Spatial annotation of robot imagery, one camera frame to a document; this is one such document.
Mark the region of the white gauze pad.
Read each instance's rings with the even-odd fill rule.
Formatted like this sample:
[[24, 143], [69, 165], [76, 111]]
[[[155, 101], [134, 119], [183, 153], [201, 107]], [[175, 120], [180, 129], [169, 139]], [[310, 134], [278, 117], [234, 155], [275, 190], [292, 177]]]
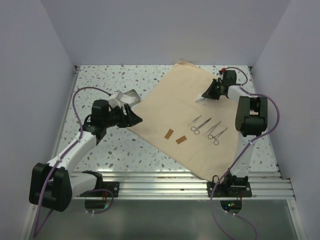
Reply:
[[204, 105], [204, 104], [207, 102], [207, 99], [206, 99], [205, 97], [203, 97], [201, 93], [199, 93], [199, 94], [197, 95], [197, 97], [196, 97], [195, 102], [196, 102], [197, 104]]
[[129, 95], [126, 95], [126, 94], [123, 94], [122, 95], [122, 98], [121, 98], [121, 101], [130, 105], [132, 103], [134, 103], [136, 100], [136, 98], [134, 96], [129, 96]]

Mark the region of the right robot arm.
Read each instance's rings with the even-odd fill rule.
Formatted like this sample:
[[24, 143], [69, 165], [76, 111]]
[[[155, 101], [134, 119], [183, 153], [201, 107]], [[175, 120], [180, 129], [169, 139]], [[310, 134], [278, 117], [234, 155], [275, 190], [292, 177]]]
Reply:
[[201, 95], [204, 99], [219, 100], [225, 96], [237, 103], [235, 129], [239, 133], [235, 162], [223, 177], [216, 190], [223, 190], [227, 196], [235, 196], [249, 187], [249, 166], [254, 151], [254, 141], [268, 126], [268, 99], [254, 96], [237, 83], [237, 68], [222, 68], [222, 77], [213, 79], [208, 89]]

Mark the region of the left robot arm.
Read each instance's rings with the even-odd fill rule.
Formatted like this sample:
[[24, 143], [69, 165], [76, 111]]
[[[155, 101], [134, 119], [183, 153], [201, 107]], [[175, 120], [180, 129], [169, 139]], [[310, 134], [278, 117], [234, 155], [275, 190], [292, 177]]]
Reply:
[[31, 174], [29, 202], [54, 211], [63, 212], [71, 200], [89, 192], [99, 196], [106, 190], [100, 173], [86, 170], [76, 178], [70, 174], [78, 163], [96, 147], [111, 127], [133, 127], [143, 120], [131, 107], [139, 103], [95, 100], [75, 139], [47, 163], [37, 163]]

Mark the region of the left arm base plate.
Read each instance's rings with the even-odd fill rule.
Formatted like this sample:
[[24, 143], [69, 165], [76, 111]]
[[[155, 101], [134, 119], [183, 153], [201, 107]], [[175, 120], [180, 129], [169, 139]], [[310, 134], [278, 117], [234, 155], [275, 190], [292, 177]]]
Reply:
[[[118, 181], [104, 181], [101, 187], [97, 189], [106, 189], [112, 192], [113, 196], [117, 198], [119, 196], [120, 183]], [[108, 198], [111, 197], [111, 194], [105, 191], [97, 191], [97, 192], [85, 192], [80, 195], [81, 197], [103, 197]]]

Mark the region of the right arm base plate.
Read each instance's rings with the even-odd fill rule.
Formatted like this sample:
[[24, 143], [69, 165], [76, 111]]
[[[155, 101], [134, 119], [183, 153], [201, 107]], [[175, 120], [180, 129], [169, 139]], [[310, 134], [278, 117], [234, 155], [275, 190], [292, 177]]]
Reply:
[[250, 198], [252, 197], [249, 177], [237, 177], [228, 173], [222, 183], [216, 187], [214, 198]]

